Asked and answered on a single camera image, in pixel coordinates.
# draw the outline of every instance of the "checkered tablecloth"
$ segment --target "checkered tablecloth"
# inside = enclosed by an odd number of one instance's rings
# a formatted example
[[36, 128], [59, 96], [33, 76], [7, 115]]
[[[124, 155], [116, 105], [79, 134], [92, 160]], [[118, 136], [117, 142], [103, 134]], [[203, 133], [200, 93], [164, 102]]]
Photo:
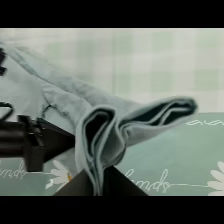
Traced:
[[118, 96], [224, 111], [224, 29], [0, 29], [0, 39]]

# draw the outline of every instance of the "folded cloth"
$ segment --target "folded cloth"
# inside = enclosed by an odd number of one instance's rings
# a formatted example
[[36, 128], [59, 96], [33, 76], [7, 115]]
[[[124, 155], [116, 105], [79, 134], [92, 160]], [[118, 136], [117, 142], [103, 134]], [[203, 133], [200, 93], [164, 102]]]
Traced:
[[95, 195], [102, 195], [104, 169], [121, 162], [128, 146], [185, 122], [197, 110], [196, 102], [188, 97], [149, 105], [124, 100], [25, 52], [2, 47], [23, 69], [39, 79], [49, 105], [72, 123], [76, 130], [75, 164], [78, 172], [85, 169], [88, 173]]

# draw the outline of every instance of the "black cable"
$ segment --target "black cable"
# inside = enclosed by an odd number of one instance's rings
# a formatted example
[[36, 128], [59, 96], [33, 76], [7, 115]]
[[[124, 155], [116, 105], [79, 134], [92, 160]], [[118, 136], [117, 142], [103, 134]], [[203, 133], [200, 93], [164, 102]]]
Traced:
[[10, 108], [10, 110], [2, 118], [0, 118], [0, 122], [1, 122], [1, 121], [7, 120], [13, 114], [14, 108], [11, 104], [4, 103], [4, 102], [0, 102], [0, 107]]

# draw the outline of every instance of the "light blue fabric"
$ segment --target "light blue fabric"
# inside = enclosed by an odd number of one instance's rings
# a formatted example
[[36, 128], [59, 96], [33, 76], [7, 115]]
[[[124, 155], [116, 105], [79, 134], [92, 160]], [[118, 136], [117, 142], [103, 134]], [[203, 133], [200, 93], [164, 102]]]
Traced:
[[127, 146], [186, 121], [197, 110], [188, 97], [140, 105], [111, 96], [22, 51], [2, 47], [38, 80], [48, 104], [71, 122], [76, 133], [76, 167], [78, 172], [86, 170], [95, 195], [102, 194], [103, 170], [118, 164]]

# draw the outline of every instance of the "light blue cloth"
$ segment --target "light blue cloth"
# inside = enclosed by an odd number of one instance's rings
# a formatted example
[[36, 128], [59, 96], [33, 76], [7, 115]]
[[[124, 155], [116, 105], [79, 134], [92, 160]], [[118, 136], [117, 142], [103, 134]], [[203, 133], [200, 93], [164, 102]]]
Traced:
[[45, 100], [71, 122], [76, 133], [75, 165], [88, 173], [102, 195], [103, 171], [122, 160], [128, 146], [190, 119], [195, 101], [176, 97], [150, 105], [104, 93], [25, 52], [1, 46], [41, 86]]

